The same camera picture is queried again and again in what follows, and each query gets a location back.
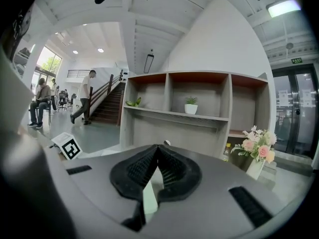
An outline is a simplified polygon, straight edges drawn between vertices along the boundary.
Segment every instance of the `green exit sign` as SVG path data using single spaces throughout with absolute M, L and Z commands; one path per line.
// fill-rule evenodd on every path
M 293 64 L 301 64 L 303 60 L 301 58 L 294 58 L 291 60 Z

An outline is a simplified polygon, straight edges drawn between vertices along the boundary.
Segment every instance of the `man in white shirt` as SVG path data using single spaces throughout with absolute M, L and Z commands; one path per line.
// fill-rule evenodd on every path
M 51 88 L 51 103 L 52 103 L 52 107 L 53 109 L 56 111 L 56 106 L 55 106 L 55 101 L 54 101 L 54 97 L 55 97 L 55 90 L 56 90 L 56 83 L 55 83 L 55 79 L 52 79 L 52 88 Z
M 88 118 L 87 110 L 89 108 L 89 99 L 90 99 L 90 89 L 91 89 L 91 83 L 90 79 L 96 77 L 96 72 L 94 70 L 91 70 L 89 75 L 85 76 L 82 83 L 81 87 L 79 90 L 79 96 L 80 96 L 80 101 L 82 104 L 82 107 L 77 110 L 73 115 L 70 115 L 71 122 L 74 124 L 74 121 L 77 117 L 79 117 L 81 114 L 84 114 L 84 124 L 91 124 Z

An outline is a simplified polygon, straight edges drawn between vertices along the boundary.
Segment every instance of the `bottle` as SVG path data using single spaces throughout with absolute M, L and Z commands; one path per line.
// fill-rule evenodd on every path
M 223 154 L 223 160 L 224 161 L 228 161 L 228 159 L 229 159 L 229 154 L 230 154 L 230 143 L 226 143 L 226 148 L 225 148 L 225 150 L 224 150 L 224 154 Z

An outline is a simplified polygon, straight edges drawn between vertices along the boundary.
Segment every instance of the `white vase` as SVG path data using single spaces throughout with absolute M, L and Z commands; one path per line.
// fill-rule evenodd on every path
M 253 161 L 251 162 L 250 166 L 247 169 L 247 174 L 254 178 L 255 180 L 258 179 L 261 170 L 263 169 L 265 164 L 265 160 L 260 160 L 259 162 L 257 162 L 255 159 L 253 159 Z
M 185 105 L 186 114 L 195 114 L 197 111 L 197 105 Z

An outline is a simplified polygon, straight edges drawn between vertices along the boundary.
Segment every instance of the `fluorescent light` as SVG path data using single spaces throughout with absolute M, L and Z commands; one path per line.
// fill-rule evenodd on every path
M 33 51 L 34 47 L 35 47 L 35 44 L 32 46 L 30 53 L 32 53 L 32 51 Z
M 148 57 L 146 58 L 146 62 L 145 62 L 145 66 L 144 66 L 144 73 L 148 74 L 151 68 L 151 65 L 153 63 L 154 60 L 154 55 L 148 55 Z
M 269 14 L 272 18 L 295 10 L 301 10 L 295 0 L 284 1 L 268 7 Z

